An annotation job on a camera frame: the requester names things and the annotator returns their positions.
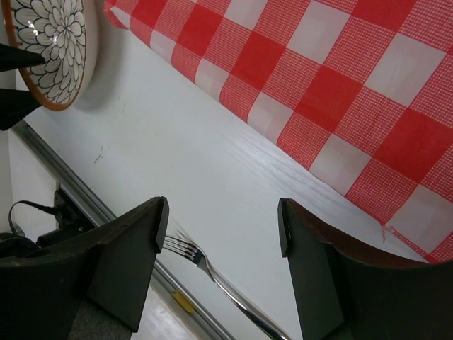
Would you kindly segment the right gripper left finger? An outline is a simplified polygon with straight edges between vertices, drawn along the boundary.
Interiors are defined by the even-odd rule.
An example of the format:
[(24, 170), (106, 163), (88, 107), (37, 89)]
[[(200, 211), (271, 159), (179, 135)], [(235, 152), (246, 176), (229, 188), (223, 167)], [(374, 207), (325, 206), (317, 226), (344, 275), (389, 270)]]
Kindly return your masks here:
[(169, 216), (151, 198), (85, 232), (1, 234), (2, 339), (130, 339)]

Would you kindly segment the floral patterned plate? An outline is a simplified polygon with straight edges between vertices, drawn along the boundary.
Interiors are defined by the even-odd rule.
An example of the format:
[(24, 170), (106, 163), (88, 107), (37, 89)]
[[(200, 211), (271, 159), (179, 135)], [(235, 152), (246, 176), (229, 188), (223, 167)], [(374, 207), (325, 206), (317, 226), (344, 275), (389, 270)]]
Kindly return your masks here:
[(70, 107), (91, 81), (98, 56), (94, 1), (2, 1), (10, 46), (45, 63), (19, 70), (37, 101), (51, 111)]

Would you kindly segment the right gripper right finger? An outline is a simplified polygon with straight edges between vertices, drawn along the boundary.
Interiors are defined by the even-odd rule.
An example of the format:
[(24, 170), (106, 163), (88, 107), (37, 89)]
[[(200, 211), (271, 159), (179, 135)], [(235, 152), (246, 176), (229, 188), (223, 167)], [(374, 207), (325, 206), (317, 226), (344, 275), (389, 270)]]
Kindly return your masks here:
[(428, 264), (370, 246), (296, 201), (279, 201), (304, 339), (451, 339), (452, 262)]

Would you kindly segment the red white checkered cloth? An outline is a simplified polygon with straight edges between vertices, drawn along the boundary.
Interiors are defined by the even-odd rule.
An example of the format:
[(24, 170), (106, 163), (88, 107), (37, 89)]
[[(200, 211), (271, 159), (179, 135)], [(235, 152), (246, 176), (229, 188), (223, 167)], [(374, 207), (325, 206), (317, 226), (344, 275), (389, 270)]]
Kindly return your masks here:
[(430, 263), (452, 259), (451, 1), (106, 1)]

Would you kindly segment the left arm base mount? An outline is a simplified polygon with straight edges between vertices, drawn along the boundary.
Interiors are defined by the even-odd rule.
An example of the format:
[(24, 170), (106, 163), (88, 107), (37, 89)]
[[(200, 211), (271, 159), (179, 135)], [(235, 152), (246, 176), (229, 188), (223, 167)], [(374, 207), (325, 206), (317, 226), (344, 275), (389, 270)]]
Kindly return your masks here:
[[(24, 205), (37, 210), (15, 218), (14, 209)], [(8, 229), (1, 232), (1, 258), (27, 257), (95, 227), (82, 209), (62, 189), (54, 192), (53, 204), (19, 200), (8, 210)]]

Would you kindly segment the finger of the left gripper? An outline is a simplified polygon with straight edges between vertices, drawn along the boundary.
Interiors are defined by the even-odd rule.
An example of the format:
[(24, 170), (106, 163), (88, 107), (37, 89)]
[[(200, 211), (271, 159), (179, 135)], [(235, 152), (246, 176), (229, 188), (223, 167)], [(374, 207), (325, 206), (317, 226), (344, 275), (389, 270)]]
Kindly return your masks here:
[(38, 53), (5, 44), (0, 45), (0, 72), (38, 66), (44, 63), (45, 58)]
[(6, 131), (39, 107), (29, 91), (1, 89), (0, 129)]

